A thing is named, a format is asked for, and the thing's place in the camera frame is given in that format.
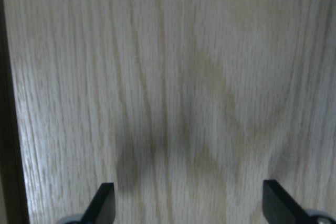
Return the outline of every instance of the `black object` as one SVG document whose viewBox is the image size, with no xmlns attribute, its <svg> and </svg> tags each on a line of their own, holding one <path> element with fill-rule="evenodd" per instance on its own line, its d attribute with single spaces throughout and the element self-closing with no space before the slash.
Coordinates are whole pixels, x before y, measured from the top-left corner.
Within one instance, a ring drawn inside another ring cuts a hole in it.
<svg viewBox="0 0 336 224">
<path fill-rule="evenodd" d="M 112 224 L 116 216 L 115 203 L 113 183 L 103 183 L 81 220 L 67 224 Z"/>
<path fill-rule="evenodd" d="M 263 213 L 269 224 L 336 224 L 327 214 L 310 215 L 276 180 L 264 180 Z"/>
</svg>

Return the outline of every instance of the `black plastic part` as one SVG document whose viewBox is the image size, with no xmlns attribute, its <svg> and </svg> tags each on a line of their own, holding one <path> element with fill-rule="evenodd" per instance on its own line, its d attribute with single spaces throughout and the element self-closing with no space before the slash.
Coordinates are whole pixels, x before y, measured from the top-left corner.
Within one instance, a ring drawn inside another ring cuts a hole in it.
<svg viewBox="0 0 336 224">
<path fill-rule="evenodd" d="M 276 180 L 264 180 L 262 190 L 263 213 L 269 224 L 318 224 L 319 218 L 336 224 L 327 216 L 309 216 Z"/>
<path fill-rule="evenodd" d="M 115 203 L 113 183 L 101 184 L 88 209 L 80 220 L 80 224 L 113 223 L 116 216 Z"/>
</svg>

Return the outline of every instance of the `wood grain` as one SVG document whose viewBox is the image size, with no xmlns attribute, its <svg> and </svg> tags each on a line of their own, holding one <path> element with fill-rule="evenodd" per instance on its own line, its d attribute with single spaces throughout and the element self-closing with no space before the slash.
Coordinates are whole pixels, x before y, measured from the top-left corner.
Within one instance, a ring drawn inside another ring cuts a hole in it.
<svg viewBox="0 0 336 224">
<path fill-rule="evenodd" d="M 5 0 L 31 223 L 336 216 L 336 0 Z"/>
</svg>

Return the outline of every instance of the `wooden table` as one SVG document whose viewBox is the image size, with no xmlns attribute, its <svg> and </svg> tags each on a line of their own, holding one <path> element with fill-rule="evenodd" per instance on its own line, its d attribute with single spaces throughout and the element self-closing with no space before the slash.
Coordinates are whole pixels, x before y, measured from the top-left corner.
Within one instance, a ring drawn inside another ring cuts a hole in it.
<svg viewBox="0 0 336 224">
<path fill-rule="evenodd" d="M 336 0 L 5 0 L 31 223 L 336 216 Z"/>
</svg>

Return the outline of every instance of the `metal screw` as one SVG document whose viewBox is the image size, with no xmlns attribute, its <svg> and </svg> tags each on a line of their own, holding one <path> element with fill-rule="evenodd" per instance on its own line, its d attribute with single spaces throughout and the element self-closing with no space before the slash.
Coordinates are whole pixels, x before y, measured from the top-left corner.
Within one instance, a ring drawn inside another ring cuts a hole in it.
<svg viewBox="0 0 336 224">
<path fill-rule="evenodd" d="M 323 218 L 323 217 L 318 218 L 317 223 L 318 224 L 331 224 L 330 220 Z"/>
</svg>

